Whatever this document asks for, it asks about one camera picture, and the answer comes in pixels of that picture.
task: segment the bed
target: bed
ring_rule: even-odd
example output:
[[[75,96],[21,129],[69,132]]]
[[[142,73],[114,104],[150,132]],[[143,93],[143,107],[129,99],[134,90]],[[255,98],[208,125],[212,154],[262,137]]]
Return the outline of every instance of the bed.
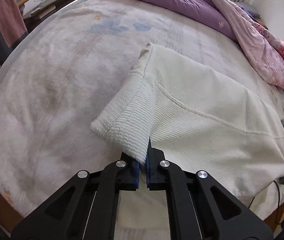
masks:
[[[121,150],[89,124],[149,42],[239,82],[284,119],[283,91],[263,81],[240,46],[222,33],[138,0],[78,0],[41,23],[0,69],[0,192],[21,215],[77,171],[95,172],[119,158]],[[283,203],[284,185],[280,193]],[[278,207],[277,195],[272,183],[252,203],[251,196],[241,200],[264,220]],[[119,238],[168,236],[167,224],[118,226]]]

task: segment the seam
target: seam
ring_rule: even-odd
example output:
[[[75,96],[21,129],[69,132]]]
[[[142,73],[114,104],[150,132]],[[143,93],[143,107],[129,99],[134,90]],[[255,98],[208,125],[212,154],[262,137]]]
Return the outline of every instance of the seam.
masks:
[[[193,114],[197,114],[197,115],[200,115],[202,117],[205,117],[205,118],[208,118],[208,119],[212,119],[222,125],[225,125],[225,126],[228,126],[230,128],[232,128],[233,130],[236,130],[238,132],[241,132],[241,133],[244,133],[244,134],[257,134],[257,135],[266,135],[266,136],[269,136],[271,138],[274,138],[274,139],[283,139],[284,136],[281,136],[281,137],[273,137],[272,135],[270,135],[269,133],[266,133],[266,132],[258,132],[258,131],[247,131],[247,130],[243,130],[241,128],[238,128],[236,127],[235,125],[232,125],[231,123],[229,122],[226,122],[214,115],[211,115],[211,114],[207,114],[207,113],[203,113],[199,110],[196,110],[196,109],[192,109],[190,107],[188,107],[186,104],[182,103],[180,100],[176,99],[174,96],[172,96],[169,92],[167,92],[167,90],[159,84],[159,82],[156,80],[155,81],[155,84],[158,86],[158,88],[160,89],[160,91],[162,92],[162,94],[167,98],[169,99],[171,102],[175,103],[176,105],[180,106],[181,108],[185,109],[186,111],[188,112],[191,112]]]
[[[152,52],[153,52],[153,45],[151,46],[151,51],[150,51],[150,56],[149,56],[149,59],[147,60],[147,63],[145,65],[145,68],[144,68],[144,72],[143,72],[143,75],[141,73],[139,73],[141,76],[142,76],[142,79],[140,81],[140,84],[139,84],[139,87],[137,89],[137,91],[134,93],[134,95],[132,95],[130,101],[125,105],[125,107],[123,107],[123,109],[121,110],[121,112],[117,115],[117,117],[115,118],[115,120],[112,122],[111,126],[109,127],[109,129],[107,130],[106,132],[106,135],[109,133],[110,129],[113,127],[114,123],[119,119],[119,117],[122,115],[123,111],[127,108],[127,106],[132,102],[133,98],[136,96],[136,94],[140,91],[140,88],[141,88],[141,85],[142,85],[142,82],[143,82],[143,79],[145,77],[145,71],[146,71],[146,68],[149,64],[149,61],[150,61],[150,58],[151,58],[151,55],[152,55]]]

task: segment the metal bolt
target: metal bolt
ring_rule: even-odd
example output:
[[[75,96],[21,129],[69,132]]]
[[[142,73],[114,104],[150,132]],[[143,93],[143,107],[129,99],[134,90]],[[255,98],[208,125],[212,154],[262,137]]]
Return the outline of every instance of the metal bolt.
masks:
[[[125,162],[125,161],[117,161],[117,162],[116,162],[116,166],[118,166],[118,167],[120,167],[120,168],[124,167],[125,165],[126,165],[126,162]]]
[[[208,176],[208,174],[205,171],[199,171],[198,176],[202,179],[205,179]]]
[[[78,173],[77,173],[77,176],[79,177],[79,178],[86,178],[87,177],[87,171],[79,171]]]
[[[170,162],[169,162],[169,161],[161,161],[161,162],[160,162],[160,165],[161,165],[162,167],[168,167],[168,166],[170,166]]]

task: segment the triangular cutout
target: triangular cutout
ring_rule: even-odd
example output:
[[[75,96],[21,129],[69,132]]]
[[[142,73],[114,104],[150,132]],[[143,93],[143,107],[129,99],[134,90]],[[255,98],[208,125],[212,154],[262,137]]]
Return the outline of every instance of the triangular cutout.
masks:
[[[224,195],[218,187],[213,186],[211,192],[224,220],[229,220],[241,214],[241,209]]]
[[[46,208],[45,214],[55,219],[61,220],[74,192],[75,187],[70,187],[57,200],[55,200]]]

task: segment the pillow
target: pillow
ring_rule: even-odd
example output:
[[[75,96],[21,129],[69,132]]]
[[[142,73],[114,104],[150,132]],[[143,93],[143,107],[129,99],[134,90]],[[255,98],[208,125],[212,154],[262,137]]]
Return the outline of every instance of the pillow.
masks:
[[[260,18],[260,14],[252,5],[249,5],[245,2],[236,2],[236,4],[240,7],[243,7],[244,10],[248,11],[254,18]]]

